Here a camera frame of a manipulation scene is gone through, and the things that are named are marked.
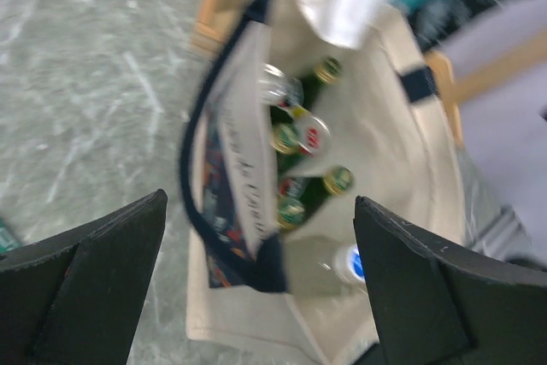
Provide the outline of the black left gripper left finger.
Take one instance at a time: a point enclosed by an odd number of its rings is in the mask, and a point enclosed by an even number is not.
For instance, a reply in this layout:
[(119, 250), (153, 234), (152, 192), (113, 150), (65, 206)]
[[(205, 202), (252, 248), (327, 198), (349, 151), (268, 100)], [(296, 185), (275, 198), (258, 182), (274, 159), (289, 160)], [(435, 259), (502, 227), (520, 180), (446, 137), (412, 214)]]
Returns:
[(124, 364), (166, 225), (158, 190), (1, 256), (3, 364)]

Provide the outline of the green glass bottle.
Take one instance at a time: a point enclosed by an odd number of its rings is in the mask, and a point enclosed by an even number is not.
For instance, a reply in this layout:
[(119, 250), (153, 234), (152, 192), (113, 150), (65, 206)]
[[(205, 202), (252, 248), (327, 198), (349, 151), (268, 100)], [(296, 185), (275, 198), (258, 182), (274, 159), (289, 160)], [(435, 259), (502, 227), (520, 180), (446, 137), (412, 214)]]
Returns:
[(303, 107), (311, 110), (321, 92), (336, 82), (342, 73), (341, 63), (334, 57), (322, 59), (311, 72), (300, 77), (303, 88)]
[(303, 224), (305, 213), (305, 207), (298, 199), (278, 197), (277, 222), (280, 230), (291, 231), (299, 228)]
[(299, 150), (298, 130), (291, 123), (279, 123), (273, 126), (272, 146), (281, 155), (292, 155)]
[(303, 192), (299, 197), (306, 217), (311, 217), (332, 197), (345, 194), (354, 183), (354, 174), (343, 166), (335, 166), (323, 175), (306, 178)]

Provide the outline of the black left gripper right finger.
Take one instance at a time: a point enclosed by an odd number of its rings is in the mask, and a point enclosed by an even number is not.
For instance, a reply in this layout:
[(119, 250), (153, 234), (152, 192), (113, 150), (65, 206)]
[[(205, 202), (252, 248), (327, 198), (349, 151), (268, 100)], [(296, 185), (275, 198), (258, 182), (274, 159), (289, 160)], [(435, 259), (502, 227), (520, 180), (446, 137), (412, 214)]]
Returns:
[(545, 363), (543, 262), (481, 255), (368, 197), (353, 224), (379, 336), (360, 363)]

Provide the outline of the dark can silver top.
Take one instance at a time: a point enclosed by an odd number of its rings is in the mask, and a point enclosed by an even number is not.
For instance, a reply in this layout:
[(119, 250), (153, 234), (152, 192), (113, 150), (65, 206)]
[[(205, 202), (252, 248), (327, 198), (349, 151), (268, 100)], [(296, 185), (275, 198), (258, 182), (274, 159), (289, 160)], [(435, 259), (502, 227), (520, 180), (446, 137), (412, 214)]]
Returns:
[(299, 79), (287, 78), (277, 67), (265, 64), (259, 79), (262, 102), (281, 108), (302, 105), (303, 86)]

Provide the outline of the silver can red tab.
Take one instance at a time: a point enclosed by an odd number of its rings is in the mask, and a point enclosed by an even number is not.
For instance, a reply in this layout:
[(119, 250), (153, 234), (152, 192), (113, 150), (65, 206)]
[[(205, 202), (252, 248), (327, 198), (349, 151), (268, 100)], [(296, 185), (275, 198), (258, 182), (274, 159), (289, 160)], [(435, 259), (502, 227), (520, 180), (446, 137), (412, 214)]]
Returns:
[(311, 156), (323, 155), (331, 141), (327, 124), (308, 111), (296, 114), (294, 125), (298, 131), (299, 144)]

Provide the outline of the green t-shirt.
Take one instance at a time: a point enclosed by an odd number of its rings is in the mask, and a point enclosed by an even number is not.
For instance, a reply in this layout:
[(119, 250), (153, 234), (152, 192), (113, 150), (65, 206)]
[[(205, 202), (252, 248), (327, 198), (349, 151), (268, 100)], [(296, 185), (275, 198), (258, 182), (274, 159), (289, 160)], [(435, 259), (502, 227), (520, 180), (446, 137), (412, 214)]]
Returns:
[(3, 254), (10, 250), (21, 247), (20, 240), (15, 236), (7, 223), (0, 218), (0, 253)]

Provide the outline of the wooden clothes rack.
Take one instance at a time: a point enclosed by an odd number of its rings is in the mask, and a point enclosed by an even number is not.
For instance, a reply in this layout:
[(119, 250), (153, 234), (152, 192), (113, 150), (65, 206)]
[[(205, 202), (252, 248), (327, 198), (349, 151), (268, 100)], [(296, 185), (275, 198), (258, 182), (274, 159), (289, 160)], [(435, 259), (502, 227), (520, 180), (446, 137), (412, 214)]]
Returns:
[[(197, 15), (192, 45), (206, 56), (213, 55), (226, 40), (243, 2), (244, 0), (203, 0)], [(449, 58), (437, 49), (441, 43), (424, 55), (426, 63), (434, 73), (457, 144), (463, 143), (459, 112), (461, 103), (506, 83), (527, 69), (546, 61), (546, 31), (541, 29), (493, 62), (476, 68), (463, 79), (455, 79)]]

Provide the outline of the beige canvas tote bag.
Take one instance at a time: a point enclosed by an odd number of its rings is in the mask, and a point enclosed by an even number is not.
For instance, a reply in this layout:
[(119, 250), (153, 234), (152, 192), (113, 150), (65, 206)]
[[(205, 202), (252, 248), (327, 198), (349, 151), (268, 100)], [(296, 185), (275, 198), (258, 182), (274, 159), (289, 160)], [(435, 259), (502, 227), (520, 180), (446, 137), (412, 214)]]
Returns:
[[(301, 120), (309, 158), (298, 175), (335, 165), (356, 178), (350, 193), (322, 207), (296, 233), (276, 224), (275, 162), (259, 79), (265, 63), (288, 74), (339, 57), (341, 78)], [(192, 224), (186, 332), (299, 364), (349, 364), (378, 339), (368, 296), (301, 297), (282, 250), (313, 235), (355, 239), (354, 203), (370, 197), (453, 242), (465, 238), (465, 205), (455, 146), (431, 71), (406, 20), (388, 8), (358, 50), (319, 40), (294, 0), (250, 0), (206, 75), (179, 160)]]

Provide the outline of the clear bottle blue cap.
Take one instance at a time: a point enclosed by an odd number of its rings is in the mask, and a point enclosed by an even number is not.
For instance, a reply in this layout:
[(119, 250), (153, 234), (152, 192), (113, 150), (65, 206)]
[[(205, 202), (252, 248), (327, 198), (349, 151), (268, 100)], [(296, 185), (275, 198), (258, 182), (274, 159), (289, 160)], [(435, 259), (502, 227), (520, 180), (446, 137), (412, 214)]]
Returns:
[(335, 274), (345, 284), (363, 286), (366, 283), (356, 244), (347, 244), (339, 248), (334, 254), (332, 266)]

